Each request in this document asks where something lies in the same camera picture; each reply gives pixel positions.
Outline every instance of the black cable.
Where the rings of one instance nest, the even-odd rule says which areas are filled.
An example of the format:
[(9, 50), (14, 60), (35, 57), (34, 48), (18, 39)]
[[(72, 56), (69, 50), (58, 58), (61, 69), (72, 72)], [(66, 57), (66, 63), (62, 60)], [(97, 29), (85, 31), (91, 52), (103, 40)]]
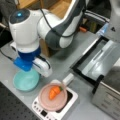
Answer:
[[(3, 34), (3, 32), (5, 31), (5, 29), (6, 29), (6, 27), (3, 28), (3, 30), (0, 32), (0, 37), (1, 37), (1, 35)], [(2, 52), (1, 48), (0, 48), (0, 52), (1, 52), (2, 55), (4, 55), (4, 56), (5, 56), (6, 58), (8, 58), (9, 60), (14, 61), (13, 58), (11, 58), (11, 57), (5, 55), (5, 54)]]
[(71, 33), (70, 35), (66, 35), (66, 36), (58, 33), (56, 30), (54, 30), (54, 29), (51, 27), (51, 25), (49, 24), (49, 22), (48, 22), (48, 20), (47, 20), (47, 18), (46, 18), (46, 16), (45, 16), (45, 13), (43, 12), (43, 10), (42, 10), (41, 8), (40, 8), (40, 11), (42, 12), (43, 17), (44, 17), (47, 25), (50, 27), (50, 29), (51, 29), (56, 35), (58, 35), (58, 36), (60, 36), (60, 37), (68, 38), (68, 37), (73, 36), (73, 35), (76, 33), (76, 30), (75, 30), (73, 33)]

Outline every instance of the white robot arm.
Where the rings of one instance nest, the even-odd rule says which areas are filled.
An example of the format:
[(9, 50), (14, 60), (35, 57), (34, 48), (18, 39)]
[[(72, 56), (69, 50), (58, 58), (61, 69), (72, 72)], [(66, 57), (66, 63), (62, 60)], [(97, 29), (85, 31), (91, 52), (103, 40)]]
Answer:
[(63, 19), (45, 9), (34, 11), (23, 9), (13, 13), (10, 16), (9, 26), (16, 43), (20, 63), (22, 60), (22, 65), (18, 66), (24, 68), (24, 62), (30, 63), (30, 66), (40, 74), (48, 77), (52, 69), (49, 62), (39, 56), (39, 39), (44, 39), (52, 49), (68, 47), (88, 2), (89, 0), (72, 0)]

